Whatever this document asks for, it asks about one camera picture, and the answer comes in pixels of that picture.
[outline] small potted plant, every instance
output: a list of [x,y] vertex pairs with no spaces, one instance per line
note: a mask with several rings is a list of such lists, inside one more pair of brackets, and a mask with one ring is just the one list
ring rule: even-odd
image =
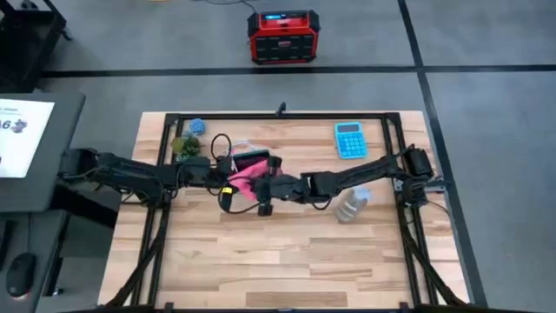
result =
[[191,133],[185,133],[181,137],[174,138],[170,145],[175,153],[176,161],[198,156],[201,152],[201,142]]

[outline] wooden table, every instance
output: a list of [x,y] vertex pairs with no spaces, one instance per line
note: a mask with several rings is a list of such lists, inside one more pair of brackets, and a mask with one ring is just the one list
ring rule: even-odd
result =
[[[422,113],[402,111],[400,116],[407,144],[425,149],[435,164]],[[143,113],[135,160],[156,163],[164,117],[165,112]],[[334,144],[333,125],[338,122],[209,120],[207,133],[201,136],[202,155],[210,155],[210,141],[220,132],[234,142],[248,139],[269,147],[271,154],[282,157],[283,170],[292,175],[344,170],[386,154],[380,122],[361,120],[368,158],[341,160]],[[216,150],[224,148],[222,141]],[[254,212],[226,214],[206,190],[181,190],[172,203],[156,306],[173,302],[180,309],[385,309],[397,308],[399,302],[411,303],[392,183],[381,179],[367,186],[374,200],[348,224],[338,223],[334,217],[342,195],[326,211],[274,201],[275,213],[262,218]],[[442,195],[429,195],[429,199],[446,205]],[[232,210],[248,205],[236,196]],[[433,266],[456,295],[467,301],[447,213],[429,204],[421,214]],[[115,295],[135,268],[145,217],[142,207],[121,207],[99,303]],[[143,286],[149,286],[149,278],[147,271]],[[420,282],[426,302],[422,277]]]

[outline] display screen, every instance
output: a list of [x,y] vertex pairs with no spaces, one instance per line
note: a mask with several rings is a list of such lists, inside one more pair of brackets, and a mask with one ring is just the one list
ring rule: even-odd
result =
[[357,125],[357,124],[340,125],[340,126],[338,126],[338,131],[339,132],[359,131],[359,125]]

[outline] pink object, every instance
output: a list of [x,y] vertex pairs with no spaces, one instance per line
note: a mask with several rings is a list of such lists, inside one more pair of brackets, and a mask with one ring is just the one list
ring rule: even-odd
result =
[[[237,189],[240,190],[240,193],[244,195],[247,199],[256,201],[257,196],[256,194],[251,191],[251,182],[247,178],[237,178],[235,177],[249,177],[249,178],[257,178],[261,177],[264,174],[268,173],[269,168],[267,165],[267,160],[260,161],[254,165],[249,166],[245,170],[238,172],[228,178],[230,181],[229,183],[235,186]],[[276,171],[276,175],[281,175],[281,169]]]

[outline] water bottle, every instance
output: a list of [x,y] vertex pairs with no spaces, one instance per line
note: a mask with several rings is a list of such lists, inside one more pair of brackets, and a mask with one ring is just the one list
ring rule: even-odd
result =
[[336,218],[341,223],[353,221],[372,198],[371,191],[363,186],[356,186],[348,190],[343,197],[343,202],[336,209]]

